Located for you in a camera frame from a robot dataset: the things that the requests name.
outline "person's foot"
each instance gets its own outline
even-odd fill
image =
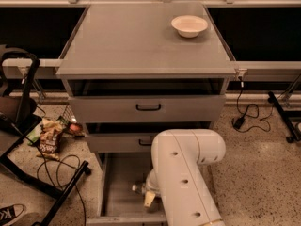
[[[0,208],[0,226],[12,225],[25,213],[26,207],[23,204],[13,204]]]

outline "cabinet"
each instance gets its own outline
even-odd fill
[[[205,18],[208,30],[180,37],[170,22],[184,14]],[[166,225],[162,204],[145,211],[131,184],[150,171],[159,132],[213,126],[234,75],[229,62],[200,2],[90,6],[57,73],[90,150],[111,159],[102,165],[102,210],[89,225]]]

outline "bowl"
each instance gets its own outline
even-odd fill
[[[171,25],[185,38],[194,38],[208,27],[206,20],[197,16],[179,16],[171,21]]]

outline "drawer handle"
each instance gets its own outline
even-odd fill
[[[142,139],[139,140],[139,145],[143,146],[143,147],[150,147],[151,146],[151,142],[145,142]]]
[[[136,110],[139,110],[139,111],[157,111],[157,110],[160,110],[161,109],[161,104],[159,104],[158,106],[156,107],[146,107],[146,106],[141,106],[139,104],[135,105],[135,108]]]

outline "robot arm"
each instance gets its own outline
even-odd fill
[[[220,161],[225,152],[223,138],[212,130],[167,130],[157,135],[146,185],[158,186],[169,226],[225,226],[198,169]]]

